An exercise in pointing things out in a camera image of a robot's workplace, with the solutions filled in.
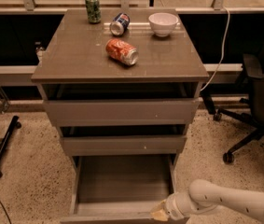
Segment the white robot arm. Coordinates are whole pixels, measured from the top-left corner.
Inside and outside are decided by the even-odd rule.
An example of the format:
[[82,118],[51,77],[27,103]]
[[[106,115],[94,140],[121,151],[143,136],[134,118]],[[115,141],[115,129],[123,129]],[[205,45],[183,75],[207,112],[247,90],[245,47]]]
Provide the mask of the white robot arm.
[[202,179],[194,180],[184,192],[169,195],[150,214],[157,221],[180,220],[191,215],[212,214],[219,206],[264,224],[264,192],[224,188]]

